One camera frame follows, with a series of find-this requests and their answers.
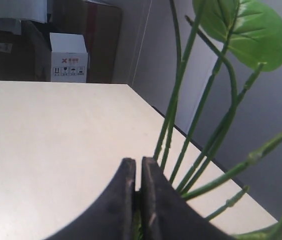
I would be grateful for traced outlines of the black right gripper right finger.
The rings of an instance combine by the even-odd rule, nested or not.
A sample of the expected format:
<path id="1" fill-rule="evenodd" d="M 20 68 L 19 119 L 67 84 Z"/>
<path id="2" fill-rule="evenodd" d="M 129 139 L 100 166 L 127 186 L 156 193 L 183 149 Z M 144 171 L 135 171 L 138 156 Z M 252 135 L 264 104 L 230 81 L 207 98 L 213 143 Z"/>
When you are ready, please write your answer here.
<path id="1" fill-rule="evenodd" d="M 142 159 L 141 218 L 145 240 L 233 240 L 194 211 L 151 157 Z"/>

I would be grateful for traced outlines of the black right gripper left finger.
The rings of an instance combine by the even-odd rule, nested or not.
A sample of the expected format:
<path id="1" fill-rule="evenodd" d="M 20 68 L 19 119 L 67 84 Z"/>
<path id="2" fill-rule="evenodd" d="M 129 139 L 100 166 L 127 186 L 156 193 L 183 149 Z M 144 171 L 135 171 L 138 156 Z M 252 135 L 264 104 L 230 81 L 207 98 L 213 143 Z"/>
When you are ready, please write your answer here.
<path id="1" fill-rule="evenodd" d="M 124 158 L 102 194 L 50 240 L 130 240 L 133 234 L 136 161 Z"/>

